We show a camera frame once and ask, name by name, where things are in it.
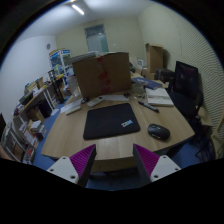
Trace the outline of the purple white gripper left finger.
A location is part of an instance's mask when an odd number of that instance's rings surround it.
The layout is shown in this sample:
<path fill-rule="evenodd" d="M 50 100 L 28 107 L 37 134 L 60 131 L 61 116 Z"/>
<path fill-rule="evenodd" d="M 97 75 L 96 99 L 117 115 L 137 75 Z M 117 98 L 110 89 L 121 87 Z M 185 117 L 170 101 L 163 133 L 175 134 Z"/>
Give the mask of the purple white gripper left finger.
<path fill-rule="evenodd" d="M 96 156 L 96 145 L 90 145 L 74 155 L 62 156 L 47 171 L 60 178 L 85 187 Z"/>

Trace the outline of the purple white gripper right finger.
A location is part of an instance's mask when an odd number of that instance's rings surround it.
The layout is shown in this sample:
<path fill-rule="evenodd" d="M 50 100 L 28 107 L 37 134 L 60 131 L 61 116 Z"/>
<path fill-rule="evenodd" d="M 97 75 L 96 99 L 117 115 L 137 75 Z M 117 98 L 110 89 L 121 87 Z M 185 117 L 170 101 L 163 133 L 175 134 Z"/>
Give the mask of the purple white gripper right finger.
<path fill-rule="evenodd" d="M 137 144 L 133 145 L 133 156 L 143 185 L 180 170 L 180 167 L 167 155 L 158 156 Z"/>

